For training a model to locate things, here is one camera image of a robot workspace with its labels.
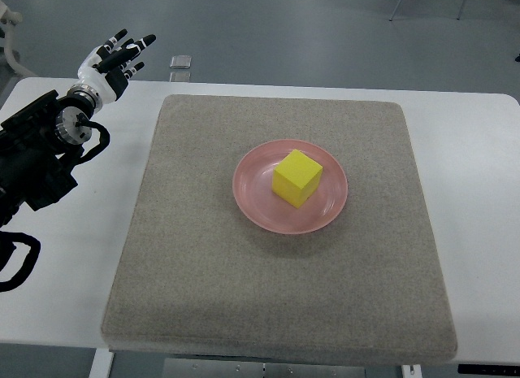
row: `gray floor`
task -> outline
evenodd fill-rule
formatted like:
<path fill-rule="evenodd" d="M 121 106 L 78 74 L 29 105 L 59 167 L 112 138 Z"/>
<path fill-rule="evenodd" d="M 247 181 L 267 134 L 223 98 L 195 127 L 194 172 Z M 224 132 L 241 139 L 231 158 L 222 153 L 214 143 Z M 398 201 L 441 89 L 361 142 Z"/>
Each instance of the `gray floor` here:
<path fill-rule="evenodd" d="M 168 81 L 172 55 L 192 82 L 507 93 L 520 100 L 520 0 L 3 0 L 24 15 L 21 63 L 75 77 L 83 58 L 127 28 L 155 33 L 136 80 Z M 0 90 L 9 88 L 0 76 Z M 0 377 L 84 377 L 92 350 L 0 345 Z M 164 355 L 118 354 L 112 377 L 159 377 Z M 425 369 L 454 377 L 456 367 Z M 400 376 L 394 367 L 366 376 Z"/>

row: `pink plate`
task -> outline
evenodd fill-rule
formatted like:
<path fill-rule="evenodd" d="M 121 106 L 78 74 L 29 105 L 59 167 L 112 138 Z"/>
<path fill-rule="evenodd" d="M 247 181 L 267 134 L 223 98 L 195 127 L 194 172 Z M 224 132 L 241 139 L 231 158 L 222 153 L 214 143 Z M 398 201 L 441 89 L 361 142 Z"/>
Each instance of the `pink plate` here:
<path fill-rule="evenodd" d="M 272 192 L 273 169 L 298 149 L 323 166 L 318 189 L 299 209 Z M 302 234 L 332 222 L 347 201 L 347 177 L 334 157 L 300 140 L 271 141 L 252 149 L 238 163 L 233 195 L 238 207 L 256 225 L 271 232 Z"/>

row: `black wire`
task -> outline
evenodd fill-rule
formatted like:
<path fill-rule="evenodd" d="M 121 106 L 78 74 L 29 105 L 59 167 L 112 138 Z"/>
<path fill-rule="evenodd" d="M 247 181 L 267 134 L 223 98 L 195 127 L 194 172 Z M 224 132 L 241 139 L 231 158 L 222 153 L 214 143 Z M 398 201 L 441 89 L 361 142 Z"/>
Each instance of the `black wire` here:
<path fill-rule="evenodd" d="M 108 130 L 106 130 L 106 128 L 104 126 L 100 125 L 98 122 L 92 122 L 90 120 L 83 119 L 80 122 L 78 122 L 78 124 L 80 126 L 85 126 L 87 128 L 95 128 L 96 130 L 99 131 L 99 144 L 94 146 L 91 150 L 89 150 L 89 152 L 87 152 L 87 154 L 85 156 L 83 156 L 80 159 L 80 161 L 78 162 L 78 165 L 79 165 L 79 164 L 86 163 L 87 161 L 92 160 L 98 154 L 103 152 L 111 142 L 111 135 L 108 132 Z"/>
<path fill-rule="evenodd" d="M 3 260 L 4 263 L 2 263 L 4 266 L 7 264 L 7 261 L 11 258 L 12 252 L 15 250 L 14 242 L 21 242 L 22 244 L 28 245 L 31 250 L 27 256 L 25 256 L 22 267 L 18 272 L 16 272 L 11 280 L 0 282 L 0 293 L 11 291 L 23 284 L 29 275 L 31 275 L 31 272 L 36 265 L 38 255 L 40 254 L 41 243 L 33 236 L 24 233 L 0 232 L 0 250 L 2 250 L 5 255 Z"/>

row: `robotic arm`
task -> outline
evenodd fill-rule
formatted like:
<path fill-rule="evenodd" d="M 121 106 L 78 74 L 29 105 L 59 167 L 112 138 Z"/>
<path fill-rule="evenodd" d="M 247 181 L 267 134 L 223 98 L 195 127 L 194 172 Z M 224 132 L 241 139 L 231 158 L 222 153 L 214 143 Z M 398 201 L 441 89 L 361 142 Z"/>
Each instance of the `robotic arm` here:
<path fill-rule="evenodd" d="M 93 159 L 110 142 L 110 134 L 91 118 L 104 104 L 118 100 L 128 80 L 144 67 L 132 66 L 144 48 L 155 41 L 149 35 L 120 44 L 127 34 L 122 30 L 95 48 L 78 70 L 78 81 L 58 98 L 55 90 L 2 123 L 0 131 L 0 227 L 7 224 L 26 202 L 33 210 L 56 203 L 77 186 L 72 169 Z M 83 144 L 100 133 L 99 143 L 84 154 Z M 23 233 L 0 232 L 0 271 L 15 245 L 31 247 L 24 265 L 9 281 L 0 282 L 0 292 L 21 285 L 33 269 L 40 250 L 39 241 Z"/>

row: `white table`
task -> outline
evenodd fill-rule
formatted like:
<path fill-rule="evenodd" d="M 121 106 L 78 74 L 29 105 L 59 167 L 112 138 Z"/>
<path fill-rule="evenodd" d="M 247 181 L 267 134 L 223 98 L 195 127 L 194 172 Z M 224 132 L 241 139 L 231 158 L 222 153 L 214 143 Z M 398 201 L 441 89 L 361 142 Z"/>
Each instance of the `white table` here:
<path fill-rule="evenodd" d="M 64 95 L 73 82 L 23 80 L 0 121 L 51 89 Z M 38 212 L 25 206 L 5 227 L 35 236 L 42 250 L 26 283 L 0 294 L 0 342 L 106 347 L 103 312 L 154 124 L 173 93 L 400 104 L 452 308 L 454 362 L 520 363 L 520 107 L 506 95 L 477 93 L 132 82 L 94 116 L 111 144 L 74 170 L 79 186 Z M 15 260 L 0 280 L 16 271 Z"/>

